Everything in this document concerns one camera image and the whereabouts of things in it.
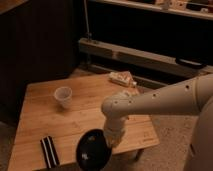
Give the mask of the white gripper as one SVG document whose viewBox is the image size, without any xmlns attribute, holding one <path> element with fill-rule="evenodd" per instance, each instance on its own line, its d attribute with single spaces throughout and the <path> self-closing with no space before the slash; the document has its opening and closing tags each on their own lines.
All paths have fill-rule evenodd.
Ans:
<svg viewBox="0 0 213 171">
<path fill-rule="evenodd" d="M 125 134 L 125 122 L 127 118 L 107 118 L 104 123 L 103 131 L 108 148 L 115 148 Z"/>
</svg>

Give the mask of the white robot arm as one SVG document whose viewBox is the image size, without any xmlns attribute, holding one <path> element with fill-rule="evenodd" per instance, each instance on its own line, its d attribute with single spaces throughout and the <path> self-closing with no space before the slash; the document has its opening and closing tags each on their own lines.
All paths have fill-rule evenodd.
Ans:
<svg viewBox="0 0 213 171">
<path fill-rule="evenodd" d="M 104 136 L 120 144 L 126 118 L 133 115 L 198 115 L 183 171 L 213 171 L 213 74 L 197 76 L 139 95 L 122 91 L 106 98 Z"/>
</svg>

